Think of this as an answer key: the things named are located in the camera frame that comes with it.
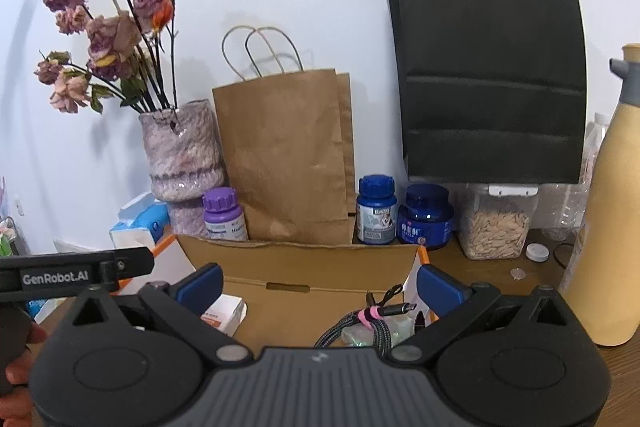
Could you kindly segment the person's left hand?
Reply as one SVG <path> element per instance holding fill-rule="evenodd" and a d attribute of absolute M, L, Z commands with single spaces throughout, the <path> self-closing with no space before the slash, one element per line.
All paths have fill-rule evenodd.
<path fill-rule="evenodd" d="M 13 390 L 1 398 L 0 413 L 4 427 L 32 427 L 32 397 L 27 383 L 34 356 L 29 346 L 39 345 L 47 337 L 47 332 L 40 325 L 32 323 L 23 353 L 6 366 L 6 379 Z"/>

